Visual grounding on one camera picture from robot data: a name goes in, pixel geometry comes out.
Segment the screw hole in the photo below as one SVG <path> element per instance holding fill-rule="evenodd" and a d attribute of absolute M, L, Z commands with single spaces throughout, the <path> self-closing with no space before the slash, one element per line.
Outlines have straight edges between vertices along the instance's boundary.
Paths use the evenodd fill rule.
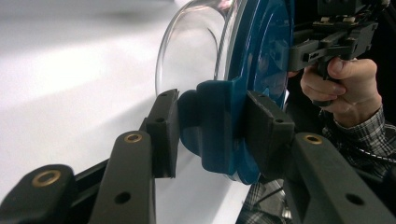
<path fill-rule="evenodd" d="M 125 136 L 124 141 L 127 143 L 136 143 L 142 140 L 143 136 L 141 134 L 132 133 Z"/>
<path fill-rule="evenodd" d="M 355 194 L 347 194 L 346 198 L 348 201 L 350 201 L 351 203 L 354 203 L 356 205 L 364 205 L 364 200 L 359 197 L 358 195 Z"/>
<path fill-rule="evenodd" d="M 131 194 L 128 192 L 123 192 L 116 196 L 114 202 L 117 204 L 127 203 L 131 199 Z"/>
<path fill-rule="evenodd" d="M 46 187 L 55 183 L 61 177 L 61 172 L 58 170 L 44 171 L 35 176 L 32 185 L 36 188 Z"/>
<path fill-rule="evenodd" d="M 314 135 L 306 135 L 304 137 L 305 141 L 309 142 L 310 144 L 320 145 L 323 143 L 320 137 Z"/>

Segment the finger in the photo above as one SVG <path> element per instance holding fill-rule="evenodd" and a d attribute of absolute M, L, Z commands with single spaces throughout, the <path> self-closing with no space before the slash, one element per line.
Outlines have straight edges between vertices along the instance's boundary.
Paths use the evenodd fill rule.
<path fill-rule="evenodd" d="M 363 80 L 375 76 L 376 64 L 370 59 L 344 61 L 334 58 L 329 62 L 328 72 L 335 79 L 354 77 Z"/>
<path fill-rule="evenodd" d="M 311 101 L 332 101 L 337 99 L 337 95 L 316 91 L 309 86 L 302 86 L 302 90 Z"/>
<path fill-rule="evenodd" d="M 304 75 L 301 79 L 301 87 L 303 92 L 313 100 L 319 100 L 317 97 L 325 97 L 323 94 L 342 95 L 347 91 L 342 84 L 335 83 L 330 80 L 323 80 L 323 78 L 317 74 L 315 67 L 307 67 L 305 69 Z"/>
<path fill-rule="evenodd" d="M 339 97 L 336 100 L 333 100 L 332 103 L 328 106 L 322 106 L 323 110 L 329 111 L 330 113 L 335 114 L 344 114 L 346 113 L 353 105 L 347 102 L 344 98 Z"/>

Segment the blue housing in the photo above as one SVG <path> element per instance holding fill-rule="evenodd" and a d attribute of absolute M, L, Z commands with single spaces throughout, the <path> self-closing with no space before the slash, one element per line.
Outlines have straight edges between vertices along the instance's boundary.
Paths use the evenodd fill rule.
<path fill-rule="evenodd" d="M 240 133 L 244 103 L 253 90 L 284 104 L 294 1 L 247 0 L 241 6 L 228 80 L 208 80 L 184 92 L 179 124 L 181 142 L 207 171 L 253 184 L 260 172 Z"/>

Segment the transparent dome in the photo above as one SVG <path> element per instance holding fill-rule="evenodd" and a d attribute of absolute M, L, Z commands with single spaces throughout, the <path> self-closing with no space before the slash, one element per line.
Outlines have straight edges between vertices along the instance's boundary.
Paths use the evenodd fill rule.
<path fill-rule="evenodd" d="M 226 80 L 239 0 L 196 0 L 172 19 L 161 44 L 156 92 L 195 90 L 206 80 Z"/>

